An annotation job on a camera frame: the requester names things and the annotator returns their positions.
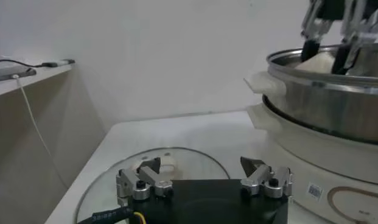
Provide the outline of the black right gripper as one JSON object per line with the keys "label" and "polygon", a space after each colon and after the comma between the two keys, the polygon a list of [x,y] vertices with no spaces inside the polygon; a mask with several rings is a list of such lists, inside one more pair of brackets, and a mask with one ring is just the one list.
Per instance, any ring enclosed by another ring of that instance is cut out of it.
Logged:
{"label": "black right gripper", "polygon": [[304,62],[318,53],[323,36],[332,21],[342,20],[342,44],[338,48],[331,73],[345,75],[357,61],[359,52],[370,47],[378,36],[378,0],[313,0],[303,19],[301,53]]}

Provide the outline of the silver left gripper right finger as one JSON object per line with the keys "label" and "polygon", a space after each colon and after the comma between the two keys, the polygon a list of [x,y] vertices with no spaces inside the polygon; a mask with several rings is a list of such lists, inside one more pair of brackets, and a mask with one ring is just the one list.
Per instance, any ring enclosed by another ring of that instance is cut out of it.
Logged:
{"label": "silver left gripper right finger", "polygon": [[240,197],[244,203],[264,197],[290,204],[293,195],[293,173],[289,167],[272,167],[260,159],[240,157],[246,177],[240,180]]}

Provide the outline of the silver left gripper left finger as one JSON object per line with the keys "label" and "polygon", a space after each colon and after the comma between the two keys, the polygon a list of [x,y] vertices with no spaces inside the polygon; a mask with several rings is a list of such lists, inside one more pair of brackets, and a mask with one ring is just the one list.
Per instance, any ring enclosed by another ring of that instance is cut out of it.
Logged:
{"label": "silver left gripper left finger", "polygon": [[119,206],[129,199],[146,201],[152,194],[160,198],[173,197],[172,180],[160,174],[161,158],[142,162],[136,169],[120,169],[116,175],[116,195]]}

